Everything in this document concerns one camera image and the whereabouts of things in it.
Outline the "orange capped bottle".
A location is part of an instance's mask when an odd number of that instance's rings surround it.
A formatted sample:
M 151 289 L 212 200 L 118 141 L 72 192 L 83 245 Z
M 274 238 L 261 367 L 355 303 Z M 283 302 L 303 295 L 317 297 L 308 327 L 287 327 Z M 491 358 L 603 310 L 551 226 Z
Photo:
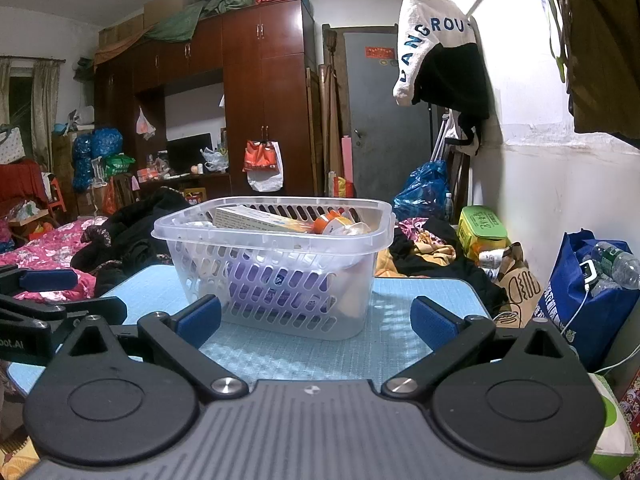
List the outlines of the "orange capped bottle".
M 336 210 L 330 210 L 314 220 L 311 232 L 331 236 L 353 236 L 368 234 L 370 228 L 364 222 L 356 222 Z

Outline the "pink floral bedding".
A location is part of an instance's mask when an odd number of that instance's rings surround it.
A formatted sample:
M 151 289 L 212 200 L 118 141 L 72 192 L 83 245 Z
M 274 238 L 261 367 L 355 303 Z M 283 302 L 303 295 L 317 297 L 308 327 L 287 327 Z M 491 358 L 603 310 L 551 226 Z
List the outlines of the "pink floral bedding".
M 1 255 L 2 266 L 16 264 L 29 270 L 52 270 L 70 267 L 70 260 L 86 243 L 81 241 L 82 233 L 89 226 L 100 226 L 106 217 L 78 219 L 43 234 L 42 237 L 23 245 L 20 248 Z M 75 270 L 78 284 L 71 290 L 54 290 L 53 292 L 21 292 L 15 294 L 18 300 L 35 302 L 66 302 L 90 299 L 94 297 L 96 278 L 86 272 Z

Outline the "brown paper bag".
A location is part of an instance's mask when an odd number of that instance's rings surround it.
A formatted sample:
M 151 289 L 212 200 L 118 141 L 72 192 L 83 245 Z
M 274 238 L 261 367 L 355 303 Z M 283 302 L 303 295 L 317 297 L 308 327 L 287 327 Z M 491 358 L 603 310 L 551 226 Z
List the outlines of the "brown paper bag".
M 506 292 L 508 302 L 496 315 L 495 323 L 503 328 L 523 328 L 534 315 L 542 287 L 529 269 L 519 242 L 504 251 L 497 284 Z

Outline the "black clothes pile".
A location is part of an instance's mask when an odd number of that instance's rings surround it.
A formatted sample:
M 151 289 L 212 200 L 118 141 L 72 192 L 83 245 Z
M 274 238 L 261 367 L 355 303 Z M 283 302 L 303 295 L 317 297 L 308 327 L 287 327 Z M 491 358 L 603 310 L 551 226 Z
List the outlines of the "black clothes pile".
M 86 246 L 70 266 L 96 279 L 93 296 L 99 297 L 148 266 L 171 264 L 167 243 L 152 237 L 154 223 L 186 206 L 178 191 L 162 186 L 141 202 L 120 208 L 100 226 L 85 229 L 81 241 Z

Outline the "clear water bottle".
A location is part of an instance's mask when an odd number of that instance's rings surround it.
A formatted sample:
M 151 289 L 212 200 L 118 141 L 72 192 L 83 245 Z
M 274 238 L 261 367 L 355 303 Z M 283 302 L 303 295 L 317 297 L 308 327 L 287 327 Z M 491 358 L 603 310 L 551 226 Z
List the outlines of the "clear water bottle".
M 601 271 L 617 284 L 626 289 L 639 289 L 640 262 L 633 254 L 608 242 L 599 242 L 591 255 Z

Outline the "blue plastic bags stack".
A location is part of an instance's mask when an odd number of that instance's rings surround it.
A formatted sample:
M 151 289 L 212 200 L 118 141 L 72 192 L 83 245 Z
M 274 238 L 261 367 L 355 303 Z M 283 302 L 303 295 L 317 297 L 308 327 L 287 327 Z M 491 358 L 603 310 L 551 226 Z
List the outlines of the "blue plastic bags stack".
M 76 136 L 72 145 L 72 187 L 76 193 L 85 192 L 92 185 L 92 162 L 100 157 L 119 154 L 122 151 L 122 134 L 115 128 L 99 128 Z

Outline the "blue plastic bag by door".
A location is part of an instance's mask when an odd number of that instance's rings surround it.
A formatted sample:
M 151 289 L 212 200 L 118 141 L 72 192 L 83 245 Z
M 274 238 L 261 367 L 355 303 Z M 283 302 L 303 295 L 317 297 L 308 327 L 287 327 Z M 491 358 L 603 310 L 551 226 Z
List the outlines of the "blue plastic bag by door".
M 444 218 L 448 192 L 446 162 L 426 162 L 413 170 L 405 187 L 394 197 L 393 211 L 396 220 Z

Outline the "black television monitor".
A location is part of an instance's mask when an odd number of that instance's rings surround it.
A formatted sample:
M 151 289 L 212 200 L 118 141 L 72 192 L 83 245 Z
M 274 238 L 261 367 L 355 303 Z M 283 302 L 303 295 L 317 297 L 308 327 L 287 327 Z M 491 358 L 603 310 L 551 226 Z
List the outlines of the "black television monitor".
M 205 162 L 202 151 L 212 147 L 212 136 L 209 133 L 168 141 L 169 166 L 175 174 L 190 174 L 192 166 Z

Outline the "purple package in basket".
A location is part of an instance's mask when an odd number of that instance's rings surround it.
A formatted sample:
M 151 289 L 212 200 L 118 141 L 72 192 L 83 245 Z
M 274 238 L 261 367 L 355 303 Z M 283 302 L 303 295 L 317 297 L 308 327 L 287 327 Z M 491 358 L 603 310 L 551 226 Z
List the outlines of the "purple package in basket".
M 337 304 L 335 274 L 296 270 L 242 254 L 228 263 L 227 312 L 241 321 L 294 327 L 318 324 Z

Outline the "beige window curtains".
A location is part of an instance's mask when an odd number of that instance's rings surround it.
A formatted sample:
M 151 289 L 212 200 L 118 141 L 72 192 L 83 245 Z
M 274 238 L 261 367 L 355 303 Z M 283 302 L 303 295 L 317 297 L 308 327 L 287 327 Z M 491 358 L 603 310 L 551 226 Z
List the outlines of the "beige window curtains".
M 1 58 L 1 163 L 16 162 L 26 156 L 20 125 L 24 112 L 10 114 L 12 56 Z M 35 58 L 32 66 L 30 98 L 30 138 L 32 159 L 44 170 L 53 169 L 52 132 L 58 112 L 61 60 Z

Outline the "orange white hanging bag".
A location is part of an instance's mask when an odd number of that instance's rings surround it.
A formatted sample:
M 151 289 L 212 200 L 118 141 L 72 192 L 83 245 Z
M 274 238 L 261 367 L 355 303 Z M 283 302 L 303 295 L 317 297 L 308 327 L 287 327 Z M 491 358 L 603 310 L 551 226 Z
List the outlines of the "orange white hanging bag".
M 283 162 L 276 141 L 248 141 L 243 172 L 250 188 L 257 193 L 275 193 L 284 185 Z

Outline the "grey door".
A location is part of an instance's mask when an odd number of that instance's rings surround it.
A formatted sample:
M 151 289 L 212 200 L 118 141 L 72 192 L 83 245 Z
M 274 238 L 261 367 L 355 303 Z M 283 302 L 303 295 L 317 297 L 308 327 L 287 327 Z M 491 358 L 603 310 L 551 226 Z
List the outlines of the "grey door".
M 394 32 L 345 32 L 344 40 L 356 193 L 390 203 L 431 157 L 430 109 L 396 103 Z

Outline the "dark red wooden wardrobe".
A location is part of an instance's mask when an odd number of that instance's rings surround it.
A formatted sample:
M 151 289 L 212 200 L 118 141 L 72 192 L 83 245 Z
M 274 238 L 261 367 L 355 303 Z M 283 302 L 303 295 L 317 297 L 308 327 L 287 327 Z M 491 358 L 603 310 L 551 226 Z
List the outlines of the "dark red wooden wardrobe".
M 247 141 L 279 145 L 285 195 L 322 191 L 319 83 L 314 20 L 302 0 L 277 0 L 204 18 L 187 42 L 139 39 L 96 66 L 96 125 L 113 127 L 124 151 L 145 167 L 166 148 L 168 94 L 219 82 L 229 151 L 227 190 L 246 195 Z

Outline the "black hanging garment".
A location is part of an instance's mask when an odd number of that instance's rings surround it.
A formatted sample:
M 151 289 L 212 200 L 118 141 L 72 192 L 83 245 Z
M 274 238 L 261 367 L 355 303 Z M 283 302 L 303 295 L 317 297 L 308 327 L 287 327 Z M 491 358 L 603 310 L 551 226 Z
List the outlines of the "black hanging garment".
M 462 139 L 448 144 L 473 146 L 480 142 L 489 118 L 489 91 L 485 65 L 475 42 L 459 47 L 442 44 L 429 50 L 421 62 L 411 104 L 427 102 L 458 112 Z

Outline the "green cloth atop wardrobe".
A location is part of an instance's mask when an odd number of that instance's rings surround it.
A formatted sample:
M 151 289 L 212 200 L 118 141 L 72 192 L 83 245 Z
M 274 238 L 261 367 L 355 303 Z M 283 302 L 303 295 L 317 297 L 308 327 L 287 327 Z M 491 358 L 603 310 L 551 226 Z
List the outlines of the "green cloth atop wardrobe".
M 180 12 L 163 18 L 153 25 L 145 34 L 145 38 L 171 42 L 186 42 L 192 39 L 203 9 L 206 7 L 204 0 L 186 6 Z

